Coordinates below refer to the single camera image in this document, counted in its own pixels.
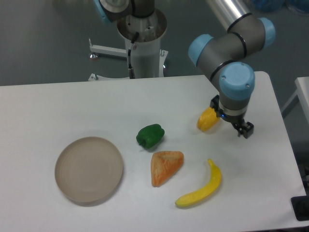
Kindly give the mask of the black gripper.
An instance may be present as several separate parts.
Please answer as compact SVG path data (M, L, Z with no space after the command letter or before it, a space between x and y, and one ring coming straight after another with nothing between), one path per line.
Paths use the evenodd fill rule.
M216 116L231 123L237 130L238 137L242 136L245 139L248 139L254 132L254 125L251 122L244 121L247 107L245 106L236 110L228 109L220 102L219 95L216 95L210 102L210 108L215 111Z

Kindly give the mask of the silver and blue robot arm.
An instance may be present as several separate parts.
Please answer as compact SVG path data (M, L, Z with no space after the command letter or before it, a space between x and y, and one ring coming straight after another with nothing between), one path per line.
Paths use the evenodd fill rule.
M96 0L95 8L105 22L116 22L125 40L129 78L158 77L160 42L167 29L164 14L152 0ZM226 30L215 39L198 36L190 44L188 56L218 90L210 103L217 118L232 124L239 135L248 138L254 126L244 120L255 74L242 59L275 40L276 31L266 18L255 18L241 0L210 0L208 5Z

